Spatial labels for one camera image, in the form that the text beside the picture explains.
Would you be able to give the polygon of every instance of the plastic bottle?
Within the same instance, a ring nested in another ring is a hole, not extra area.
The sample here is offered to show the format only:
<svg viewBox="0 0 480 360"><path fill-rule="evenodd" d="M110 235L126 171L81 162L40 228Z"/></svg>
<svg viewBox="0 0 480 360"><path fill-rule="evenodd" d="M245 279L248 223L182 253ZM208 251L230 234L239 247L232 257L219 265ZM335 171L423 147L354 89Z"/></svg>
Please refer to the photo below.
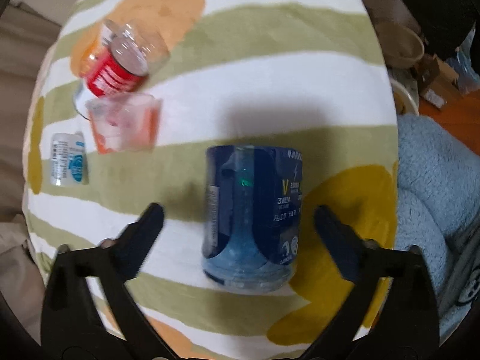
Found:
<svg viewBox="0 0 480 360"><path fill-rule="evenodd" d="M85 86L97 97L133 91L169 57L160 33L142 20L133 20L121 27L85 75Z"/></svg>
<svg viewBox="0 0 480 360"><path fill-rule="evenodd" d="M455 57L448 58L447 63L458 73L458 90L468 95L480 89L480 76L473 70L470 48L475 36L475 27L467 35Z"/></svg>
<svg viewBox="0 0 480 360"><path fill-rule="evenodd" d="M302 209L302 155L266 146L207 150L202 267L232 292L267 293L294 273Z"/></svg>

